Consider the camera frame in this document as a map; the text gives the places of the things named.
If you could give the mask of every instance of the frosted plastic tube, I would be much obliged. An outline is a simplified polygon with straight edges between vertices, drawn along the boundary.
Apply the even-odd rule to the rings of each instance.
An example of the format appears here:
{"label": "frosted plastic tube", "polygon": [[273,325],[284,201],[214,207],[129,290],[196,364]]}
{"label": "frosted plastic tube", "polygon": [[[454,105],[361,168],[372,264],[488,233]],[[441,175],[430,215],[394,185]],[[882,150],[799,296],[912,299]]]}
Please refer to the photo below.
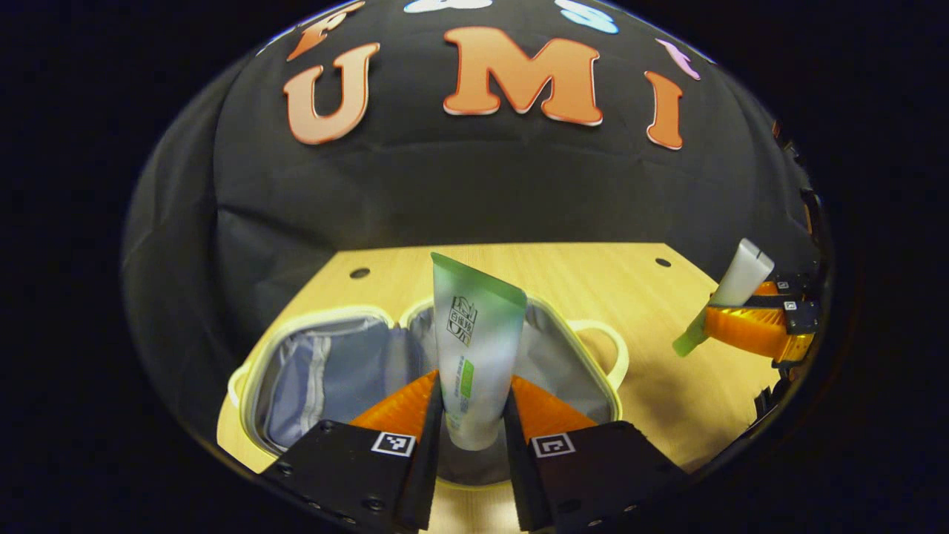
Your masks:
{"label": "frosted plastic tube", "polygon": [[452,443],[483,450],[497,439],[511,389],[527,296],[511,284],[432,253],[435,341]]}
{"label": "frosted plastic tube", "polygon": [[[774,261],[754,243],[742,239],[732,257],[732,264],[712,294],[709,304],[717,306],[742,306],[754,295],[754,291],[774,270]],[[672,347],[679,356],[686,356],[708,339],[705,335],[705,308],[703,307],[692,324],[673,342]]]}

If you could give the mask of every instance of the bag handle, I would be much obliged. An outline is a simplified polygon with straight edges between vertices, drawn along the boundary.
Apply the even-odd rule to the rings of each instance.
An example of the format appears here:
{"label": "bag handle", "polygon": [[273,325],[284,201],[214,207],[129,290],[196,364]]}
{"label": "bag handle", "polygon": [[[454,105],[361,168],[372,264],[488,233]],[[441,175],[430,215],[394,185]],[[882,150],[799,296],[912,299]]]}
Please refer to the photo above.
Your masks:
{"label": "bag handle", "polygon": [[228,378],[228,398],[231,399],[231,404],[237,409],[240,409],[240,393],[244,392],[244,378],[249,370],[250,368],[247,365],[242,365],[233,372],[231,378]]}
{"label": "bag handle", "polygon": [[616,345],[616,363],[613,364],[613,369],[606,374],[606,382],[614,391],[619,391],[623,379],[626,378],[626,371],[629,369],[629,349],[626,347],[626,342],[620,333],[616,332],[613,327],[600,321],[578,320],[567,321],[567,324],[574,332],[581,330],[599,330],[613,340],[613,344]]}

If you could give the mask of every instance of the wooden tabletop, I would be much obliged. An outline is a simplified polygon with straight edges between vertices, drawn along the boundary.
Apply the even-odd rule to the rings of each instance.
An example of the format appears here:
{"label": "wooden tabletop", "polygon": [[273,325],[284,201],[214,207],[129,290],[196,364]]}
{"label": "wooden tabletop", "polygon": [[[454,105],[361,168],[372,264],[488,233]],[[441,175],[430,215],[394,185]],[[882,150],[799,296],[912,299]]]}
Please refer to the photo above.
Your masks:
{"label": "wooden tabletop", "polygon": [[[612,326],[629,348],[619,389],[623,419],[688,472],[728,446],[755,418],[753,399],[778,379],[771,360],[709,339],[689,356],[672,349],[716,288],[685,257],[662,243],[525,243],[409,247],[340,252],[277,317],[372,305],[394,320],[432,296],[431,252],[439,252],[524,289],[567,319]],[[657,259],[665,259],[665,267]],[[353,278],[358,269],[365,277]],[[616,359],[603,334],[578,335],[608,372]],[[244,437],[225,399],[217,441],[256,472],[272,458]],[[465,491],[438,485],[433,532],[516,532],[510,485]]]}

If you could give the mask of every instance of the black background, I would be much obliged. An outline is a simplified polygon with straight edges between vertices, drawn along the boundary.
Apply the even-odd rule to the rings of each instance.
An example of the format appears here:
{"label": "black background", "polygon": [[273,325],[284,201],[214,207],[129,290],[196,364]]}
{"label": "black background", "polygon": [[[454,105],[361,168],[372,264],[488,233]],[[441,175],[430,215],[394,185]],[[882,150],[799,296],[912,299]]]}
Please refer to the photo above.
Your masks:
{"label": "black background", "polygon": [[[917,2],[623,4],[783,119],[846,236],[842,276],[859,298],[815,410],[666,529],[934,528],[945,509],[935,398],[945,350],[926,307],[944,287],[946,175],[934,164],[945,134],[930,62],[947,51],[944,13]],[[233,59],[322,6],[4,7],[15,297],[5,317],[9,338],[26,341],[8,351],[11,531],[319,529],[167,414],[125,330],[118,261],[135,177],[177,112]]]}

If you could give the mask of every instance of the open lunch bag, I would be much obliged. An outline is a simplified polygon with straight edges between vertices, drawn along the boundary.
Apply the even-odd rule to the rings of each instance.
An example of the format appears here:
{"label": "open lunch bag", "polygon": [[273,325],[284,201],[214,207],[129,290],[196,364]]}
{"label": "open lunch bag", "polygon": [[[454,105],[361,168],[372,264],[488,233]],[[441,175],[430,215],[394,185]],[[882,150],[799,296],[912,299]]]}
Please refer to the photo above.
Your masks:
{"label": "open lunch bag", "polygon": [[[308,310],[291,301],[291,309],[299,312],[281,314],[231,376],[218,419],[218,444],[257,472],[320,420],[349,423],[437,368],[431,297],[398,322],[375,306]],[[576,334],[587,329],[603,332],[616,345],[609,373]],[[548,303],[528,295],[514,375],[599,425],[623,417],[617,390],[628,365],[626,344],[612,327],[565,320]],[[241,431],[227,432],[226,427]],[[467,451],[451,442],[442,425],[438,450],[439,484],[478,489],[511,478],[503,427],[489,448]]]}

